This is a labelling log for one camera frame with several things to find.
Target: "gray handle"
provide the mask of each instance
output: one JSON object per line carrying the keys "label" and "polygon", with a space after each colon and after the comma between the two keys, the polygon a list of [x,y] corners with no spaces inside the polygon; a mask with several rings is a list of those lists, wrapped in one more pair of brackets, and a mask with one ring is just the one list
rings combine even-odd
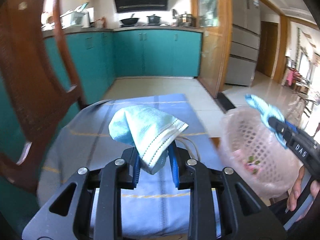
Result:
{"label": "gray handle", "polygon": [[[308,184],[309,180],[311,179],[310,172],[305,169],[305,173],[301,182],[301,192],[306,188],[306,185]],[[289,219],[289,221],[283,226],[285,230],[289,230],[289,228],[294,224],[294,222],[297,221],[297,219],[306,211],[308,206],[311,205],[313,202],[313,197],[311,194],[306,198],[305,202],[301,205],[301,207],[296,211],[296,213],[292,216],[292,218]]]}

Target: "silver bolt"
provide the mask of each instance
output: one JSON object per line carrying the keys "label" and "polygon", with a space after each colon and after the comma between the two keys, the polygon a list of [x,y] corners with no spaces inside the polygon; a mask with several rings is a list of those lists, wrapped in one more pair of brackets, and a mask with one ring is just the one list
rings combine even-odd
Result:
{"label": "silver bolt", "polygon": [[125,160],[124,159],[116,159],[115,160],[115,165],[121,166],[123,164],[125,164]]}
{"label": "silver bolt", "polygon": [[85,168],[85,167],[82,167],[82,168],[80,168],[80,169],[78,170],[78,173],[79,173],[80,175],[86,174],[87,172],[88,172],[88,169]]}
{"label": "silver bolt", "polygon": [[187,164],[190,166],[195,166],[197,164],[197,161],[195,159],[189,159],[187,160]]}
{"label": "silver bolt", "polygon": [[233,174],[233,172],[234,172],[233,168],[226,167],[226,168],[224,169],[224,173],[225,173],[225,174],[231,175],[231,174]]}

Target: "refrigerator drawer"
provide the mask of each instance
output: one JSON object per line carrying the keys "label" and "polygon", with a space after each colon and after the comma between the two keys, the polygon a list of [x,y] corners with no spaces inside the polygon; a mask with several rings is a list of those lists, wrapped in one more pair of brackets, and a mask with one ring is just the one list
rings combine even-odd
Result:
{"label": "refrigerator drawer", "polygon": [[242,44],[232,42],[230,54],[257,61],[259,51],[257,49],[253,49]]}
{"label": "refrigerator drawer", "polygon": [[229,57],[225,83],[250,86],[255,69],[255,62]]}
{"label": "refrigerator drawer", "polygon": [[249,31],[238,29],[235,26],[232,28],[232,41],[244,44],[254,49],[259,49],[260,37],[250,33]]}

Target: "refrigerator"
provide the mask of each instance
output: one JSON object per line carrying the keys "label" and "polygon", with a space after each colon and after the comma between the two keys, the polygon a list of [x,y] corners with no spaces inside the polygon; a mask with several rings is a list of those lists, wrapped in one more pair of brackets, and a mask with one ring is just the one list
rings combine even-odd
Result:
{"label": "refrigerator", "polygon": [[232,0],[233,28],[225,83],[250,86],[260,46],[259,0]]}

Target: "wooden chair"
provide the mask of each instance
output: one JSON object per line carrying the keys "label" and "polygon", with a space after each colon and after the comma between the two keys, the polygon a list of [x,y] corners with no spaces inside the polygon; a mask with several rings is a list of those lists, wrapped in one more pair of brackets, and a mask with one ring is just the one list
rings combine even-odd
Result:
{"label": "wooden chair", "polygon": [[0,7],[0,71],[26,137],[17,163],[0,153],[0,175],[32,193],[36,193],[38,168],[59,121],[74,102],[80,109],[87,106],[62,31],[59,0],[53,0],[54,34],[71,82],[68,91],[51,68],[41,32],[43,3],[5,0]]}

